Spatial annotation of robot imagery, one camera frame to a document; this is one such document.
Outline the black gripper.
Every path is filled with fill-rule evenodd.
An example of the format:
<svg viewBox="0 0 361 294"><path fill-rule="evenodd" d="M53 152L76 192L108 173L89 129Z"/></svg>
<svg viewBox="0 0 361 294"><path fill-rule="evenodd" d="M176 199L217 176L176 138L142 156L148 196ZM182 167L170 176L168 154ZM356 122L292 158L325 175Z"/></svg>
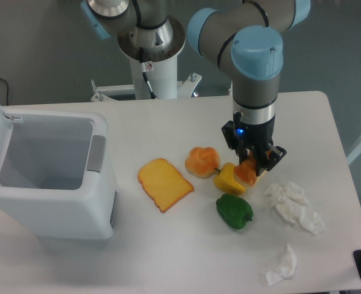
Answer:
<svg viewBox="0 0 361 294"><path fill-rule="evenodd" d="M239 158L239 164L248 159L251 151L256 165L256 176L273 169L287 154L281 146L275 146L272 140L275 120L272 118L262 124L246 124L240 115L234 115L221 131L228 145Z"/></svg>

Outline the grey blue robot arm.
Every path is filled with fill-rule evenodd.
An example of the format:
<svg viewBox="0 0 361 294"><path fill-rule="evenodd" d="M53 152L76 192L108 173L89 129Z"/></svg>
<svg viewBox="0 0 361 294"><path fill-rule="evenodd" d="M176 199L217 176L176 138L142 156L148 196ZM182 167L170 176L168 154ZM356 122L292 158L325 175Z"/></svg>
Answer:
<svg viewBox="0 0 361 294"><path fill-rule="evenodd" d="M232 82L233 119L222 132L241 162L269 171L286 155L272 140L280 73L281 33L306 19L310 1L243 1L230 12L205 8L188 26L168 13L166 1L83 1L99 37L112 36L128 57L137 99L177 96L177 56L188 43Z"/></svg>

